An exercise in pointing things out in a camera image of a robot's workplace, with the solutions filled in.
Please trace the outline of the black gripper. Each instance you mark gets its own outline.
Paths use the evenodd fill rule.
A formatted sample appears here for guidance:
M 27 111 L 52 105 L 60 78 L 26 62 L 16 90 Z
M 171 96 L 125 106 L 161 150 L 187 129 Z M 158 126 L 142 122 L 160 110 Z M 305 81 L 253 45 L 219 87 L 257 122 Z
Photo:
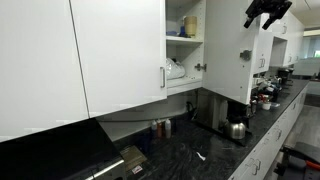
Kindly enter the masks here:
M 267 30 L 272 23 L 282 18 L 281 14 L 284 14 L 291 5 L 290 0 L 253 0 L 246 10 L 247 18 L 244 27 L 248 28 L 258 15 L 270 13 L 262 26 L 264 30 Z

